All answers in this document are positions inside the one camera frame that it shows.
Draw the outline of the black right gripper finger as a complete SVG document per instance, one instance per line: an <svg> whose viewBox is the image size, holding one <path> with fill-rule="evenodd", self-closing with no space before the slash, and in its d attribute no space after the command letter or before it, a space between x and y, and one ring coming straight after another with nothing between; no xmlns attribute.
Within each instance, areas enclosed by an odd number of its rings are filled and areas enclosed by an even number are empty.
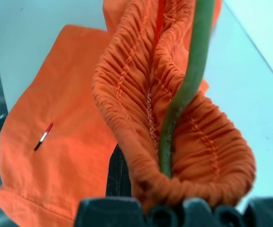
<svg viewBox="0 0 273 227"><path fill-rule="evenodd" d="M109 160L106 197L132 197L128 166L118 144L114 148Z"/></svg>

